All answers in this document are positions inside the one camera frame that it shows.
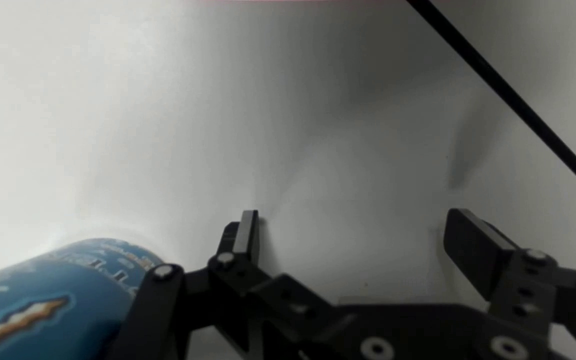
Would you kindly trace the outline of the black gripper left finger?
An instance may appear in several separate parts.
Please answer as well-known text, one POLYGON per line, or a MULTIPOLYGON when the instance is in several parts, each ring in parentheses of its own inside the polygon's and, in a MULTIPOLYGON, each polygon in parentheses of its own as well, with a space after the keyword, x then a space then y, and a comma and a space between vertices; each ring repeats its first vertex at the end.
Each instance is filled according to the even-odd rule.
POLYGON ((229 222, 207 261, 212 275, 244 280, 255 273, 259 255, 258 212, 244 209, 229 222))

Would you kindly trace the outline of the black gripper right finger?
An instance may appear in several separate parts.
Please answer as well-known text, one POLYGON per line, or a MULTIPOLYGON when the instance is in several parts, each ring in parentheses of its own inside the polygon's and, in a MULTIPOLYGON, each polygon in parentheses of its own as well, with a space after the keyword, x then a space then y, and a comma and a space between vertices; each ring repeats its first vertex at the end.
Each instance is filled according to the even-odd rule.
POLYGON ((476 292, 490 300, 517 243, 474 212, 449 207, 443 249, 476 292))

